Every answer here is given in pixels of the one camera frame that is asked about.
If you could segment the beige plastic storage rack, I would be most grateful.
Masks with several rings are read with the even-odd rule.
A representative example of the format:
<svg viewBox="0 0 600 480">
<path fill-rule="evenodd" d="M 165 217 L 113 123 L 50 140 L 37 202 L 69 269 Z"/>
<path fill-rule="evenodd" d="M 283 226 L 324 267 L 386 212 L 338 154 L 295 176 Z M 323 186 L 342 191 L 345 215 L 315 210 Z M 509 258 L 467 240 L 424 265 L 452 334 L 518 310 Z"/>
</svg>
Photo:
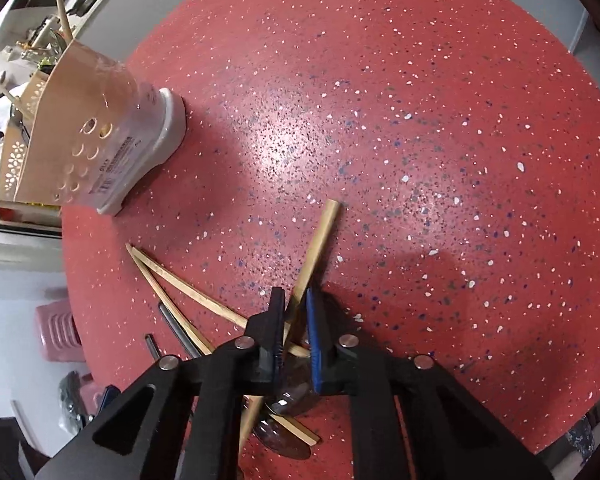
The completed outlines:
<svg viewBox="0 0 600 480">
<path fill-rule="evenodd" d="M 46 85 L 48 76 L 36 70 L 30 80 L 22 86 L 22 93 L 16 96 L 23 112 L 7 100 L 8 123 L 3 136 L 3 151 L 0 165 L 0 224 L 14 229 L 37 230 L 60 236 L 61 218 L 59 208 L 35 203 L 20 203 L 15 195 L 26 159 L 28 142 L 33 128 L 33 114 L 38 108 L 38 100 Z"/>
</svg>

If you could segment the pink plastic stool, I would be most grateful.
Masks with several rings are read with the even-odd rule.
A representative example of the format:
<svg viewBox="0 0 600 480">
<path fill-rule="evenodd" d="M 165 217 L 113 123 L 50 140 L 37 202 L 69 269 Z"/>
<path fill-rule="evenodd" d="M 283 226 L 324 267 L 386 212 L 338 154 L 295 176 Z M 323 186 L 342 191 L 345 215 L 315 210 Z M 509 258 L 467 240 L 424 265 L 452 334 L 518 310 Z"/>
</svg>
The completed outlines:
<svg viewBox="0 0 600 480">
<path fill-rule="evenodd" d="M 34 311 L 41 353 L 50 362 L 84 362 L 81 339 L 68 299 L 43 304 Z"/>
</svg>

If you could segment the black chopstick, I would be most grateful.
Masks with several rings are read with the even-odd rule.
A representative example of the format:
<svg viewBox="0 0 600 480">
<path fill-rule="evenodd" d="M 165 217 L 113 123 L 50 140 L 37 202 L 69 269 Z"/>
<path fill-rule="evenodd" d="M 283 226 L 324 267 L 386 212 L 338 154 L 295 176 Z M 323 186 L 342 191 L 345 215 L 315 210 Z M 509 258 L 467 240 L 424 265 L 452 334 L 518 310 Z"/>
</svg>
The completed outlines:
<svg viewBox="0 0 600 480">
<path fill-rule="evenodd" d="M 161 352 L 155 342 L 154 337 L 151 334 L 146 334 L 144 336 L 146 347 L 151 355 L 151 357 L 158 361 L 161 358 Z"/>
<path fill-rule="evenodd" d="M 200 350 L 189 338 L 184 328 L 181 326 L 178 320 L 174 318 L 173 314 L 169 311 L 166 305 L 163 302 L 159 302 L 158 309 L 166 321 L 166 324 L 169 325 L 171 332 L 185 350 L 185 353 L 192 359 L 199 358 L 201 356 Z"/>
</svg>

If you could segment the beige utensil holder caddy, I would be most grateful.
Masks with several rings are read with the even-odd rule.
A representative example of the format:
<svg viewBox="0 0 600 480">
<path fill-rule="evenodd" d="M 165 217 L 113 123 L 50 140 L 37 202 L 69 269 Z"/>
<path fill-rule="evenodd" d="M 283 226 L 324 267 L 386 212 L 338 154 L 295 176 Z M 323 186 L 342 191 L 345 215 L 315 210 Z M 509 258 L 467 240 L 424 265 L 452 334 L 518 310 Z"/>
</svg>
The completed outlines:
<svg viewBox="0 0 600 480">
<path fill-rule="evenodd" d="M 183 99 L 73 40 L 45 81 L 15 190 L 19 203 L 114 216 L 186 133 Z"/>
</svg>

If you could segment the long bamboo chopstick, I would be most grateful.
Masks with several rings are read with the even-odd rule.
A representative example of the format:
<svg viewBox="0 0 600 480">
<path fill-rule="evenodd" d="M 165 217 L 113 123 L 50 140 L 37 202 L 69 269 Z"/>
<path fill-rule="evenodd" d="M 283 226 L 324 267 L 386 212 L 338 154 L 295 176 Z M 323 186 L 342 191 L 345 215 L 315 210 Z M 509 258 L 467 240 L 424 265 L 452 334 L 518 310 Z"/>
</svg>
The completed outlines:
<svg viewBox="0 0 600 480">
<path fill-rule="evenodd" d="M 65 0 L 56 0 L 56 6 L 62 33 L 68 42 L 73 42 L 73 32 L 69 23 Z"/>
</svg>

